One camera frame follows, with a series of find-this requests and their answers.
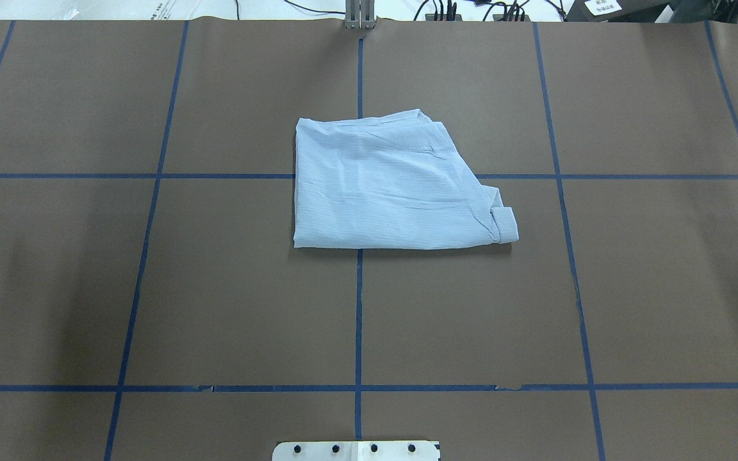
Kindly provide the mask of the light blue button-up shirt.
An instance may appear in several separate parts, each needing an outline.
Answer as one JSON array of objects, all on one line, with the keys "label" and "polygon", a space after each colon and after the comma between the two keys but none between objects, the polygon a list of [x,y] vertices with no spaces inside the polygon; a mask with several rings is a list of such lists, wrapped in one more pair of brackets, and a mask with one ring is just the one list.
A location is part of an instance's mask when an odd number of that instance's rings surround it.
[{"label": "light blue button-up shirt", "polygon": [[295,129],[296,248],[457,249],[520,238],[442,122],[419,109]]}]

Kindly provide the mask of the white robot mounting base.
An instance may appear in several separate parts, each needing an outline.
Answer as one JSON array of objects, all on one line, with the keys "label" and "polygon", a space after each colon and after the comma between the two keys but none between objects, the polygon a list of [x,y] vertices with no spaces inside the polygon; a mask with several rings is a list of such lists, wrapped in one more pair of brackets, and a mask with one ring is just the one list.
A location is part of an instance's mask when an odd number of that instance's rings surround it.
[{"label": "white robot mounting base", "polygon": [[296,441],[281,442],[272,460],[440,460],[436,441]]}]

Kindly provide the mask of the dark labelled box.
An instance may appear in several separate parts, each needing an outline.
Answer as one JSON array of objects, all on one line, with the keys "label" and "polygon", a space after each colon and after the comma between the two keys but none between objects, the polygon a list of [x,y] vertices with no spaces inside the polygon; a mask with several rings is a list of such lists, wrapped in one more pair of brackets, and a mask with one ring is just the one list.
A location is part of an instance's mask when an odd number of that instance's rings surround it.
[{"label": "dark labelled box", "polygon": [[673,1],[574,1],[565,22],[668,23]]}]

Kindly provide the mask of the aluminium frame post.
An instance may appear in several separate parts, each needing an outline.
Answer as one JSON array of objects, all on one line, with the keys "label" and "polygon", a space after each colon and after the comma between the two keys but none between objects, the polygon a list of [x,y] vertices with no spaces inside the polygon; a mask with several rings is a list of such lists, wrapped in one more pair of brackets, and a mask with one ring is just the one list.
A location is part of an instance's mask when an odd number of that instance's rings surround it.
[{"label": "aluminium frame post", "polygon": [[345,29],[373,29],[377,24],[374,0],[345,1]]}]

